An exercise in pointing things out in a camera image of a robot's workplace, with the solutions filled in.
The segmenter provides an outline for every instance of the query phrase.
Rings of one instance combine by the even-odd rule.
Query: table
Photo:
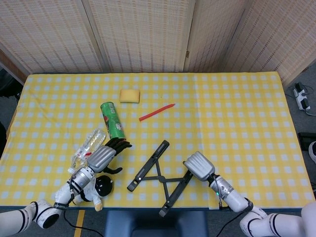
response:
[[[140,103],[120,103],[122,88],[140,89]],[[106,130],[99,108],[106,101],[114,102],[133,147],[110,164],[123,171],[111,175],[105,207],[162,207],[157,180],[141,182],[132,193],[126,187],[163,139],[170,142],[159,159],[166,178],[182,177],[182,161],[199,150],[257,206],[296,208],[315,200],[276,72],[141,73],[30,75],[0,160],[0,205],[54,203],[69,178],[71,155],[93,129]],[[175,106],[138,120],[170,103]],[[169,193],[175,186],[168,184]],[[207,183],[193,178],[175,207],[216,209],[216,199]]]

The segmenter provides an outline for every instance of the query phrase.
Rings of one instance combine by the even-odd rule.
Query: plastic water bottle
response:
[[[96,129],[94,130],[85,140],[82,146],[74,153],[74,155],[71,157],[71,166],[68,169],[68,172],[73,174],[78,167],[86,165],[86,154],[88,152],[95,152],[99,146],[103,143],[105,140],[107,134],[100,130]]]

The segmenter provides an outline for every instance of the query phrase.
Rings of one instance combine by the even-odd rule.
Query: green pringles can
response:
[[[125,138],[123,126],[120,123],[119,116],[113,102],[105,102],[100,106],[100,108],[110,139],[114,137]]]

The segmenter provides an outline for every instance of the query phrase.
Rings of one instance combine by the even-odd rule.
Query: yellow sponge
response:
[[[122,89],[119,94],[120,102],[139,103],[140,90]]]

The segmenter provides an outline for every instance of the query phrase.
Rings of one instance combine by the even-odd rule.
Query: black cable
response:
[[[73,201],[75,199],[75,195],[74,195],[74,187],[73,187],[73,175],[71,175],[70,180],[69,180],[69,189],[70,189],[70,194],[71,194],[71,201]]]
[[[219,190],[219,186],[218,186],[217,179],[216,179],[216,174],[213,174],[213,178],[214,178],[216,186],[217,186],[218,198],[219,198],[218,205],[219,205],[219,209],[221,210],[223,207],[223,204],[222,204],[222,200],[221,200],[221,191]]]
[[[99,234],[100,236],[104,237],[100,232],[98,232],[98,231],[96,231],[94,229],[89,229],[89,228],[80,227],[80,226],[74,226],[73,224],[71,224],[70,221],[68,221],[67,218],[66,218],[66,210],[64,211],[64,219],[71,227],[79,228],[79,229],[83,229],[83,230],[87,230],[87,231],[93,231],[93,232]]]
[[[303,84],[303,87],[305,87],[305,90],[306,90],[306,92],[302,94],[303,96],[313,94],[314,89],[313,89],[311,86],[309,86],[309,85],[304,85],[304,84]],[[292,96],[292,95],[289,95],[289,94],[286,94],[286,93],[284,93],[284,94],[287,95],[287,96],[289,96],[289,97],[292,97],[292,98],[297,98],[297,97],[298,97],[298,96]]]
[[[309,116],[316,116],[316,115],[314,115],[314,114],[310,114],[309,112],[307,112],[307,110],[305,110],[305,113],[306,113],[307,115],[309,115]]]
[[[219,231],[219,233],[217,234],[217,236],[216,237],[218,237],[220,234],[221,234],[221,232],[223,231],[223,229],[229,224],[229,223],[231,223],[232,221],[234,221],[235,219],[237,219],[239,216],[241,216],[242,214],[243,214],[244,212],[242,212],[242,213],[239,213],[237,216],[235,216],[232,220],[230,220],[229,222],[227,222],[222,228],[221,228],[221,230]]]

